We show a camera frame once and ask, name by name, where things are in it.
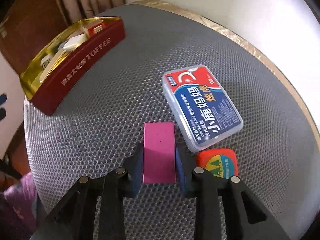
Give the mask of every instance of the magenta rectangular block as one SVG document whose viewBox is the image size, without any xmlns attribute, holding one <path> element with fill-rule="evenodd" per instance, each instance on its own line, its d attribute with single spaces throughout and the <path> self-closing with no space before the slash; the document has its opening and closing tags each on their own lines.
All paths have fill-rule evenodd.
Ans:
<svg viewBox="0 0 320 240">
<path fill-rule="evenodd" d="M 144 183 L 175 183 L 173 122 L 144 124 Z"/>
</svg>

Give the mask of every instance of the plastic box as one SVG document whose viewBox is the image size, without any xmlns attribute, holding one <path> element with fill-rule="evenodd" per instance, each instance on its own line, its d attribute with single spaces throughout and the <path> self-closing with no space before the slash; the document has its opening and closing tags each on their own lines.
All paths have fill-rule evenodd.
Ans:
<svg viewBox="0 0 320 240">
<path fill-rule="evenodd" d="M 162 86 L 191 152 L 202 151 L 242 129 L 239 112 L 206 66 L 166 72 Z"/>
</svg>

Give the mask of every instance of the orange eraser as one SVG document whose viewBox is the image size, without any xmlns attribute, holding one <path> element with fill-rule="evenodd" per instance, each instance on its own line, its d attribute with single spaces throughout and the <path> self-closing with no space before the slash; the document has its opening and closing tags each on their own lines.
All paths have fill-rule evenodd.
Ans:
<svg viewBox="0 0 320 240">
<path fill-rule="evenodd" d="M 200 152 L 197 156 L 197 165 L 214 176 L 228 179 L 238 175 L 236 153 L 231 149 L 212 149 Z"/>
</svg>

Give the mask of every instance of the gold fabric trim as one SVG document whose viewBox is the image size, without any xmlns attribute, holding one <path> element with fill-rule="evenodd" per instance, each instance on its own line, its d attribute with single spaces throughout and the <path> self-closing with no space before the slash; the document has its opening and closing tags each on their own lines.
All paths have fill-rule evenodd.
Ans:
<svg viewBox="0 0 320 240">
<path fill-rule="evenodd" d="M 243 49 L 247 50 L 250 54 L 252 54 L 256 59 L 258 59 L 261 63 L 263 63 L 268 70 L 273 73 L 278 80 L 287 88 L 287 90 L 290 92 L 292 97 L 296 100 L 299 107 L 301 108 L 303 114 L 305 115 L 306 119 L 308 120 L 310 127 L 313 131 L 313 134 L 315 136 L 316 142 L 318 144 L 318 148 L 320 151 L 320 135 L 319 131 L 317 129 L 317 126 L 309 112 L 309 109 L 305 105 L 304 101 L 298 94 L 298 92 L 295 90 L 295 88 L 292 86 L 292 84 L 289 82 L 289 80 L 286 78 L 286 76 L 277 68 L 277 66 L 272 63 L 270 59 L 268 59 L 260 50 L 258 50 L 256 47 L 254 47 L 251 43 L 246 41 L 244 38 L 240 37 L 239 35 L 235 34 L 231 30 L 227 29 L 226 27 L 223 27 L 211 20 L 208 20 L 207 18 L 196 14 L 192 11 L 182 9 L 176 5 L 159 1 L 159 0 L 142 0 L 142 1 L 136 1 L 133 4 L 139 4 L 144 5 L 152 8 L 157 8 L 160 10 L 172 12 L 174 14 L 181 15 L 183 17 L 189 18 L 191 20 L 194 20 L 198 23 L 201 23 L 208 28 L 215 30 L 216 32 L 222 34 L 223 36 L 229 38 L 230 40 L 234 41 L 236 44 L 241 46 Z"/>
</svg>

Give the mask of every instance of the wooden cabinet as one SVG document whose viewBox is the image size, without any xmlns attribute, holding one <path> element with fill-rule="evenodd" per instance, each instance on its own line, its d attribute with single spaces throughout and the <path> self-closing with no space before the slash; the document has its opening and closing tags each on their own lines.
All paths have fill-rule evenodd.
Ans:
<svg viewBox="0 0 320 240">
<path fill-rule="evenodd" d="M 0 26 L 0 51 L 18 74 L 67 28 L 55 0 L 16 0 Z"/>
</svg>

